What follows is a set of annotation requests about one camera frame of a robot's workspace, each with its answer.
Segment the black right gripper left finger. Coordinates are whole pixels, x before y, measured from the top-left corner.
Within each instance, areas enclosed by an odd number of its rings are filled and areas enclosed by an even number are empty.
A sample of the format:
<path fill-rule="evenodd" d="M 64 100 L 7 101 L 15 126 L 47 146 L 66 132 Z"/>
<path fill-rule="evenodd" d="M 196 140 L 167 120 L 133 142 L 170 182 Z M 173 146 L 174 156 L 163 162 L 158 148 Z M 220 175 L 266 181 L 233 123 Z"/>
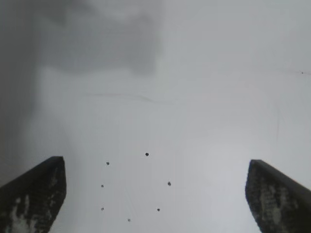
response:
<path fill-rule="evenodd" d="M 66 193 L 64 158 L 50 157 L 0 188 L 0 231 L 48 233 Z"/>

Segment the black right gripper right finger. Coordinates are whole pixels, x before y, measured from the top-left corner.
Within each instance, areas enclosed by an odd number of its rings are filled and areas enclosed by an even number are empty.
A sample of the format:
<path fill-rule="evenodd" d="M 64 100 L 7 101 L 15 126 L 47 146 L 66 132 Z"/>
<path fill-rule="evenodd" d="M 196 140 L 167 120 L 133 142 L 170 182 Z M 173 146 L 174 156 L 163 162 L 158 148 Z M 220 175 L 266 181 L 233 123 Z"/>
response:
<path fill-rule="evenodd" d="M 249 163 L 245 197 L 262 233 L 311 231 L 311 191 L 263 160 Z"/>

